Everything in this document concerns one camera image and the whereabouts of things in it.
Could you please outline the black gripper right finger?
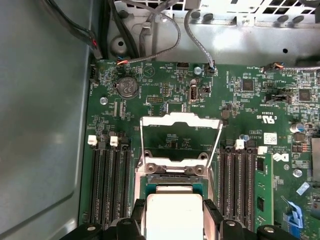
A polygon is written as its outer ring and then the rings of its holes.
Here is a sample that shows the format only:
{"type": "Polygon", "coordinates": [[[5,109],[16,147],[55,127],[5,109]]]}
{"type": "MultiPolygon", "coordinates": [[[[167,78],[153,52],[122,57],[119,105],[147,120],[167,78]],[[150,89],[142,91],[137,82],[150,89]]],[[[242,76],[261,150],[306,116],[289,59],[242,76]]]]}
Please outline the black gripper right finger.
{"type": "Polygon", "coordinates": [[[293,223],[299,213],[297,210],[289,215],[287,228],[266,224],[251,231],[238,220],[223,218],[213,201],[206,199],[203,201],[203,232],[207,240],[318,240],[319,232],[307,236],[293,223]]]}

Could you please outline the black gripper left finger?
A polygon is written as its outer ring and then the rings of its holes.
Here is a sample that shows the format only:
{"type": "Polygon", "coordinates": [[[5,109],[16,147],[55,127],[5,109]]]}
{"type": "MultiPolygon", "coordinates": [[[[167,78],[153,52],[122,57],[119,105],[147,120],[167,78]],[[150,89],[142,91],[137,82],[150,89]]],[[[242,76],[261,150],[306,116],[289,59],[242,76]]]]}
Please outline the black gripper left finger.
{"type": "Polygon", "coordinates": [[[98,223],[84,223],[63,240],[144,240],[141,224],[146,213],[146,201],[137,199],[130,217],[114,220],[107,229],[98,223]]]}

